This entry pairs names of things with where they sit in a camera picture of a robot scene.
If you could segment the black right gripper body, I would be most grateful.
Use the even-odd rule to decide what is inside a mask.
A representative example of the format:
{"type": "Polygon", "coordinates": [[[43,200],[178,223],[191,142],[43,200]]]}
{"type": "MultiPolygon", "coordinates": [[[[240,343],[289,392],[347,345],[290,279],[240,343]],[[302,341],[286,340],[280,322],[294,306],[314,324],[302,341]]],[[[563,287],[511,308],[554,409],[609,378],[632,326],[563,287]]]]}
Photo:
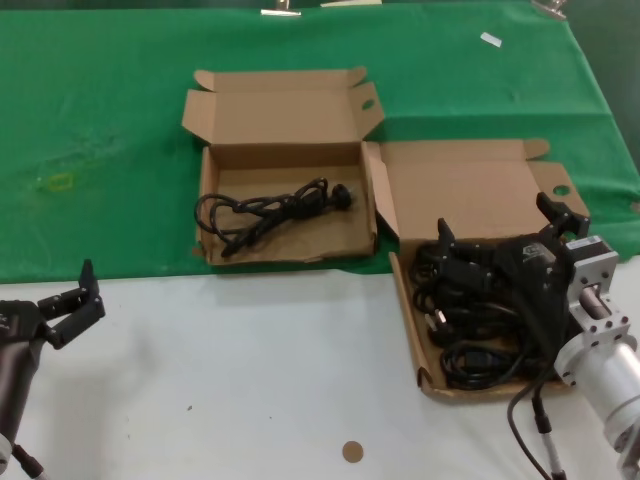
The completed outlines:
{"type": "Polygon", "coordinates": [[[530,234],[495,245],[492,266],[544,358],[556,359],[570,329],[566,271],[557,254],[530,234]]]}

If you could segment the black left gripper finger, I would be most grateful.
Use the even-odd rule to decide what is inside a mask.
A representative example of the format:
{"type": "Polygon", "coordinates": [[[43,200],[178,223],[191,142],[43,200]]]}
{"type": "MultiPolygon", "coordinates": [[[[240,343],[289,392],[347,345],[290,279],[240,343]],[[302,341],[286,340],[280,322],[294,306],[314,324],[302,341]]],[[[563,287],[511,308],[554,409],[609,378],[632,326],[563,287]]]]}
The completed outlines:
{"type": "Polygon", "coordinates": [[[54,327],[49,327],[46,340],[55,349],[62,349],[96,324],[105,314],[102,298],[91,298],[54,327]]]}
{"type": "Polygon", "coordinates": [[[44,317],[62,317],[76,312],[85,305],[93,304],[98,296],[99,285],[93,263],[86,259],[76,288],[39,300],[37,306],[44,317]]]}

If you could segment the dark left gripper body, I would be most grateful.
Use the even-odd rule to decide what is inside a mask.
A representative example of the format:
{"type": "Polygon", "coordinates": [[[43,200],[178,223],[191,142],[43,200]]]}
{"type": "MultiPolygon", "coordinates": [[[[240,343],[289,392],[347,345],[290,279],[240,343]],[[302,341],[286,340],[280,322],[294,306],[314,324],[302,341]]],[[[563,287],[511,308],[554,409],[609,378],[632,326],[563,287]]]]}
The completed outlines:
{"type": "Polygon", "coordinates": [[[1,435],[15,441],[39,368],[47,314],[43,301],[1,302],[1,435]]]}

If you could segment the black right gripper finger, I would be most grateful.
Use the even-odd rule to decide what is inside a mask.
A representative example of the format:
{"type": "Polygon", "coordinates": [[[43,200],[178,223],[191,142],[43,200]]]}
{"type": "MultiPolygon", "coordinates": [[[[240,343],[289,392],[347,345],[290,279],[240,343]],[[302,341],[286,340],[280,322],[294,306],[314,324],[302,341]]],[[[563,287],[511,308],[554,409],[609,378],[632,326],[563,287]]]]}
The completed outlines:
{"type": "Polygon", "coordinates": [[[437,279],[470,291],[490,291],[494,280],[492,247],[457,243],[444,218],[437,221],[437,279]]]}
{"type": "Polygon", "coordinates": [[[576,239],[587,237],[591,223],[589,217],[574,212],[564,202],[552,200],[544,192],[537,194],[536,206],[548,221],[540,231],[542,236],[559,239],[569,232],[576,239]]]}

